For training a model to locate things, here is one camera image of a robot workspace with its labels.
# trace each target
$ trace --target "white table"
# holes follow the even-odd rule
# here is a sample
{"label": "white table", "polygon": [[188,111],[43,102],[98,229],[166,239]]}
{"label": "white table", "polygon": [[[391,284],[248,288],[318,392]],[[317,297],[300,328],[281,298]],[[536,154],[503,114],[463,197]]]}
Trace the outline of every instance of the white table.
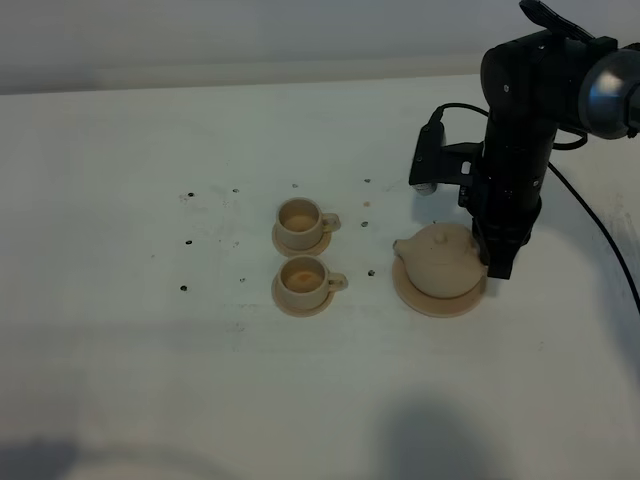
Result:
{"label": "white table", "polygon": [[[640,318],[550,172],[476,310],[394,293],[394,239],[470,220],[455,189],[407,184],[446,101],[485,105],[478,77],[0,98],[0,477],[639,478]],[[445,122],[483,137],[471,112]],[[552,156],[635,274],[639,152]],[[292,196],[343,224],[322,258],[350,286],[308,319],[270,295]]]}

